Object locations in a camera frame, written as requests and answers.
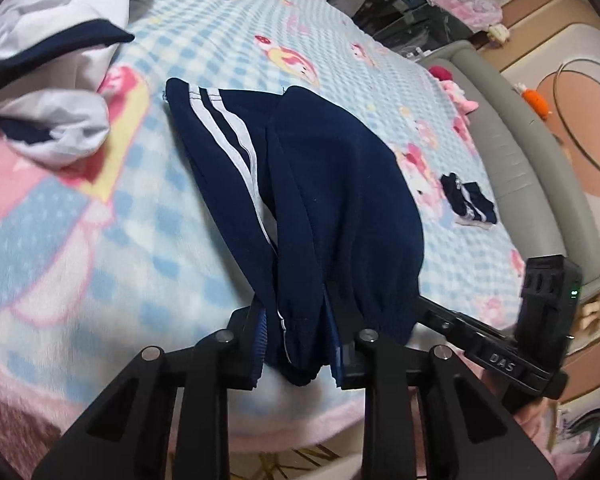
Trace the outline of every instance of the white stripe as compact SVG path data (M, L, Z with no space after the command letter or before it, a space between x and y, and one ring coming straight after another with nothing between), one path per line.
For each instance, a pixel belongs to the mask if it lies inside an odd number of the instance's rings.
M256 199L253 196L251 173L249 172L247 165L244 163L244 160L240 156L240 153L238 153L238 151L229 143L229 141L226 140L224 133L222 133L222 130L214 121L214 118L209 112L209 110L206 109L204 103L202 102L202 99L196 99L195 97L190 96L189 103L191 104L191 108L193 108L193 111L198 116L204 127L209 131L209 133L211 133L218 146L220 146L220 148L222 148L222 150L227 154L229 160L231 160L231 162L234 164L234 166L240 173L240 176L244 181L244 185L247 187L247 191L249 192L249 196L251 197L251 201L255 204ZM258 209L255 208L255 211L256 216L258 217L258 223L260 224L260 228L262 229L262 233L267 239L267 242L272 245L269 235L267 234L267 230L262 224L262 218L260 218Z
M222 101L222 96L217 88L208 88L206 92L209 94L209 99L211 100L214 108L224 116L227 123L229 123L229 126L231 126L231 128L234 130L235 136L238 138L238 142L249 155L251 167L251 185L253 186L253 193L251 196L254 198L253 206L256 208L256 214L261 219L261 222L264 225L267 234L269 235L269 239L277 245L278 223L276 222L276 219L273 218L271 211L260 196L260 189L258 188L258 157L256 155L256 150L253 147L253 142L251 141L251 136L249 134L249 130L247 129L247 125L240 117L225 108L224 102Z
M486 221L487 217L483 214L482 211L480 211L478 209L478 207L473 202L471 202L471 195L469 195L469 192L464 188L464 184L460 185L460 192L462 193L462 197L464 198L464 201L473 207L473 209L471 209L471 208L469 208L469 206L467 206L466 218L469 220L476 220L476 221L480 221L480 222ZM474 213L479 215L479 218L474 217Z

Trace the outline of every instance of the stuffed toy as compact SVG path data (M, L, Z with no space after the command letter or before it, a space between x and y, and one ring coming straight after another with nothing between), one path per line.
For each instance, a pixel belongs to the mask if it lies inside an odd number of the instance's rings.
M440 65L434 65L429 68L429 73L438 81L453 81L454 75L446 68Z
M586 328L589 328L591 333L600 329L600 297L597 301L582 306L580 316L576 320L576 329Z
M509 32L509 29L502 23L487 27L487 38L489 38L489 41L496 46L504 46L504 44L509 41L510 37L511 33Z
M468 126L469 118L466 115L477 109L479 104L476 101L469 101L469 99L464 97L464 90L453 81L441 81L440 86L455 105L464 124Z
M531 106L536 114L540 116L540 118L545 121L551 115L551 110L549 110L549 103L547 103L546 99L542 97L540 92L536 90L532 90L531 88L527 88L522 83L518 83L514 85L513 88L522 96L522 98Z

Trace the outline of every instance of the black device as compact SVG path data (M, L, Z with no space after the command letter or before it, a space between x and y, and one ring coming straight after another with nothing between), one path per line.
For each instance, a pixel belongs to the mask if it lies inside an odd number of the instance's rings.
M420 321L500 377L496 398L449 346L410 349L366 327L334 283L328 300L340 338L334 374L365 388L363 480L414 480L411 398L422 419L429 480L550 480L552 466L514 421L537 397L557 399L582 274L563 256L531 258L514 337L425 298ZM184 387L173 480L228 480L226 391L251 390L262 306L234 311L226 329L192 348L143 349L36 469L33 480L164 478L176 390Z

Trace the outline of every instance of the gray bed frame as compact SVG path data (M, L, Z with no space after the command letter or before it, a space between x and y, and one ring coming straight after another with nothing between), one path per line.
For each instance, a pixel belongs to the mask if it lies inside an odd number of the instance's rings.
M564 254L582 268L579 301L600 292L600 235L589 203L558 143L510 83L467 41L420 63L451 71L466 97L475 146L489 175L500 218L526 260Z

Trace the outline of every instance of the bed sheet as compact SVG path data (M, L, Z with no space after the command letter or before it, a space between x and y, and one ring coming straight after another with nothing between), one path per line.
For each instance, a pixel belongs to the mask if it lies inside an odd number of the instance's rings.
M0 399L65 429L144 346L191 346L250 302L174 139L170 77L300 85L346 108L394 150L418 203L421 293L496 327L515 321L523 262L502 224L454 222L441 174L493 193L426 70L323 0L154 0L142 11L100 89L112 127L96 155L53 174L0 140ZM266 367L256 390L230 394L232 449L318 442L362 418L363 399L337 390L327 368L298 388Z

